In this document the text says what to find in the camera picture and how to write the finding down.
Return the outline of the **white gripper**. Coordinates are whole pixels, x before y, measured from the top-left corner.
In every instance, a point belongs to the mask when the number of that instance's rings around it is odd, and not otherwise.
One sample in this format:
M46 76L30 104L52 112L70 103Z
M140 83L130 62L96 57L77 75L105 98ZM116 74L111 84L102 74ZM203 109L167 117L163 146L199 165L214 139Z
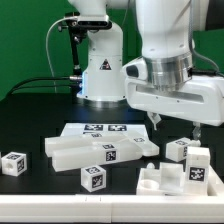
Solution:
M125 82L128 104L146 111L154 130L160 115L193 123L193 139L201 138L201 124L220 126L224 123L224 78L193 76L177 91L156 90L146 81L127 78Z

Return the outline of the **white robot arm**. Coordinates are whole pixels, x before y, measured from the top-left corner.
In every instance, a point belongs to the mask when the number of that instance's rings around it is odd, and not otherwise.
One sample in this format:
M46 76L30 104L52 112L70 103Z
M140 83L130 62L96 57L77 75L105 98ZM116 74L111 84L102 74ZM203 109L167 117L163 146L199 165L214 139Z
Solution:
M210 0L68 0L79 12L75 26L87 30L88 67L78 94L88 101L126 99L145 111L153 123L163 115L195 123L224 123L224 78L194 67L192 34L206 27ZM123 33L107 15L108 8L135 9L142 40L141 56L123 64Z

